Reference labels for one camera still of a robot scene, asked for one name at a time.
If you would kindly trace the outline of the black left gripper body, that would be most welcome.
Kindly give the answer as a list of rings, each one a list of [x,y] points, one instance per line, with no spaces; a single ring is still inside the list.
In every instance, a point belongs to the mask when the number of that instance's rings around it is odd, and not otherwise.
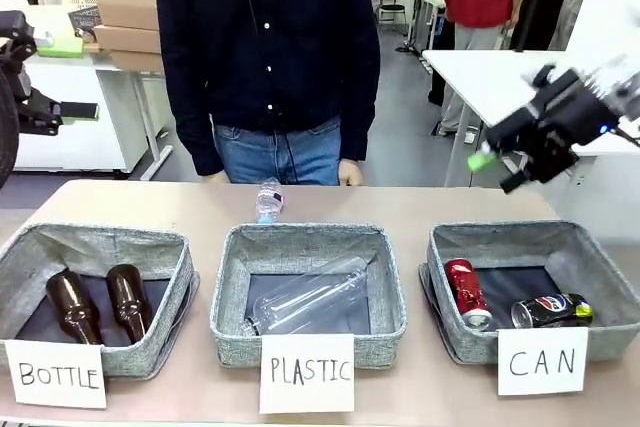
[[[17,103],[21,134],[56,136],[63,124],[61,104],[32,89],[28,99]]]

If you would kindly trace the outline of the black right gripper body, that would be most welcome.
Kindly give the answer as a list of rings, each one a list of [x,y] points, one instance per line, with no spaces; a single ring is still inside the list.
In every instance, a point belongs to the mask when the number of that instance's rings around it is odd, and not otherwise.
[[[580,74],[569,69],[554,80],[544,66],[534,77],[537,91],[531,100],[486,133],[491,147],[533,158],[539,183],[547,183],[574,166],[573,150],[586,146],[619,124],[621,88],[605,83],[598,72]]]

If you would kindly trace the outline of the person left hand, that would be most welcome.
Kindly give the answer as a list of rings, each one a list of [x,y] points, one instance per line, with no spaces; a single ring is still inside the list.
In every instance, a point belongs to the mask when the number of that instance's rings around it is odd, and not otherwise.
[[[363,184],[363,175],[359,162],[341,159],[338,165],[338,179],[341,186],[361,186]]]

